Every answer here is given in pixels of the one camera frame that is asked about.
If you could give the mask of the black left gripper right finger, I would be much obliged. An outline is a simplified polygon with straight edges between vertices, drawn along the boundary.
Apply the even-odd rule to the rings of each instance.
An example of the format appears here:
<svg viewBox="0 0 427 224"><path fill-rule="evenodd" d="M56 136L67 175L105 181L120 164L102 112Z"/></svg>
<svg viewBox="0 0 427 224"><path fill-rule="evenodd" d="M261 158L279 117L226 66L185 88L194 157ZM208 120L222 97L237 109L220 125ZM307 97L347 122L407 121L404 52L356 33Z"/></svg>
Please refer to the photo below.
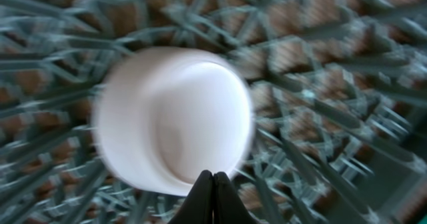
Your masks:
<svg viewBox="0 0 427 224"><path fill-rule="evenodd" d="M214 176L213 222L215 224L256 224L244 206L232 182L224 172Z"/></svg>

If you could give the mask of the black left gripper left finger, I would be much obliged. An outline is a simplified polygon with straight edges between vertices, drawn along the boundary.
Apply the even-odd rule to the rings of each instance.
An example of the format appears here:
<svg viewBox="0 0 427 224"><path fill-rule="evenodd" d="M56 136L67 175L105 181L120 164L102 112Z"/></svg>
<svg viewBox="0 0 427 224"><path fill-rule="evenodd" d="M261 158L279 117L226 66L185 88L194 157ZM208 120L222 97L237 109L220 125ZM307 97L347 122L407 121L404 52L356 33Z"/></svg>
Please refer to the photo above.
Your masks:
<svg viewBox="0 0 427 224"><path fill-rule="evenodd" d="M212 224L214 176L200 173L185 201L168 224Z"/></svg>

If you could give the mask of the pink plastic cup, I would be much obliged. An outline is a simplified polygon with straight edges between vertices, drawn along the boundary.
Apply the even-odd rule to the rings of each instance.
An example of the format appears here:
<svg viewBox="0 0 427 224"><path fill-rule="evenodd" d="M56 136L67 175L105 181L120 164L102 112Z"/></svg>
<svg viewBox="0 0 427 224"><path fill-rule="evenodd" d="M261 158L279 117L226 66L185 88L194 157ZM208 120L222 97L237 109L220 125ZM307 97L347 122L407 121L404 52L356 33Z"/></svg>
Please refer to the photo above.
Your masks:
<svg viewBox="0 0 427 224"><path fill-rule="evenodd" d="M254 140L248 84L201 49L151 47L114 65L91 125L114 177L145 191L186 196L199 174L234 178Z"/></svg>

